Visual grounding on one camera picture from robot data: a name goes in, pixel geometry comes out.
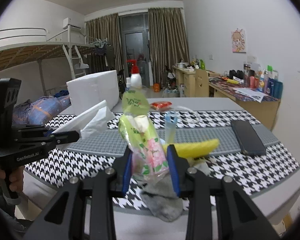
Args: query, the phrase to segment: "yellow object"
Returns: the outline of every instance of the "yellow object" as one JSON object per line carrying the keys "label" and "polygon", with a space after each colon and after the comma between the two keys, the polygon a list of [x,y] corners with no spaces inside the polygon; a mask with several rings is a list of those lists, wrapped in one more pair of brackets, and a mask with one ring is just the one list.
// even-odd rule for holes
{"label": "yellow object", "polygon": [[[167,147],[169,145],[163,145],[164,151],[167,153]],[[204,142],[196,143],[174,143],[177,154],[181,158],[199,158],[208,155],[215,148],[219,146],[219,140],[213,139]]]}
{"label": "yellow object", "polygon": [[232,79],[227,79],[227,83],[232,83],[232,84],[240,84],[239,81],[237,80],[232,80]]}

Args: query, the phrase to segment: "wooden desk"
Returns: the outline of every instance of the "wooden desk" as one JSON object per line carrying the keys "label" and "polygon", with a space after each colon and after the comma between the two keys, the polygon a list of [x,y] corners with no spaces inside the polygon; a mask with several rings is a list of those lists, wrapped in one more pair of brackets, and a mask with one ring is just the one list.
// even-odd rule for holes
{"label": "wooden desk", "polygon": [[247,110],[255,118],[257,118],[269,130],[273,129],[274,120],[280,105],[280,100],[272,100],[271,98],[271,100],[266,101],[264,98],[261,103],[257,101],[242,101],[216,84],[209,82],[209,86],[214,89],[214,97],[230,98],[243,109]]}
{"label": "wooden desk", "polygon": [[183,68],[173,67],[173,72],[176,74],[177,86],[185,85],[185,96],[195,97],[195,71],[189,71]]}

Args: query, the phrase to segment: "silver screw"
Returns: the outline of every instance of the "silver screw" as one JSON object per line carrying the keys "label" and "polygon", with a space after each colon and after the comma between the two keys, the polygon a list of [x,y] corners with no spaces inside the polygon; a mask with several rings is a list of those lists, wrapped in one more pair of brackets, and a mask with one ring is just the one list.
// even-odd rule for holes
{"label": "silver screw", "polygon": [[79,179],[78,179],[78,177],[71,177],[69,179],[69,181],[70,181],[71,184],[76,184],[79,181]]}
{"label": "silver screw", "polygon": [[224,176],[223,177],[223,180],[226,182],[226,183],[230,183],[233,181],[233,179],[230,177],[230,176]]}
{"label": "silver screw", "polygon": [[114,168],[111,168],[111,167],[110,168],[106,168],[105,173],[108,174],[108,175],[113,174],[114,173]]}
{"label": "silver screw", "polygon": [[194,167],[188,168],[187,171],[188,171],[189,174],[196,174],[197,173],[197,169],[194,168]]}

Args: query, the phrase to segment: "door frame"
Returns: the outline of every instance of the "door frame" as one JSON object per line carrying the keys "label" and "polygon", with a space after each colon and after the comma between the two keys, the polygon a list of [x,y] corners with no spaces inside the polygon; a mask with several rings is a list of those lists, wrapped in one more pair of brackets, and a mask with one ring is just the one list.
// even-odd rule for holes
{"label": "door frame", "polygon": [[[122,54],[123,54],[123,66],[124,66],[124,73],[125,76],[129,76],[129,71],[128,71],[128,64],[127,64],[127,47],[126,47],[126,34],[132,34],[132,33],[142,33],[142,38],[143,38],[143,45],[146,46],[147,48],[144,49],[144,54],[146,58],[146,84],[142,84],[143,86],[150,87],[150,76],[149,76],[149,61],[150,61],[150,50],[149,50],[149,28],[146,27],[146,14],[145,12],[143,13],[134,13],[134,14],[126,14],[120,16],[120,33],[121,33],[121,41],[122,41]],[[122,30],[122,19],[124,17],[130,17],[130,16],[136,16],[136,15],[143,15],[143,27],[138,28],[138,29],[133,29],[133,30]]]}

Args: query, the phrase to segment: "brown curtain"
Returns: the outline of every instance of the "brown curtain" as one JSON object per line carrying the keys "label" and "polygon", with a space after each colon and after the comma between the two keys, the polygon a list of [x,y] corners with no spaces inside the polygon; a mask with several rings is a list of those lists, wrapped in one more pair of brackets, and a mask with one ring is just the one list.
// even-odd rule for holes
{"label": "brown curtain", "polygon": [[154,83],[161,83],[166,65],[189,62],[186,29],[180,8],[151,8],[148,14]]}
{"label": "brown curtain", "polygon": [[[120,25],[119,16],[117,13],[103,16],[86,23],[87,36],[105,39],[108,38],[108,43],[113,46],[115,54],[115,69],[117,71],[122,69],[122,49],[120,38]],[[105,59],[103,56],[98,56],[95,53],[91,54],[89,60],[91,72],[101,72],[109,70],[106,67]]]}

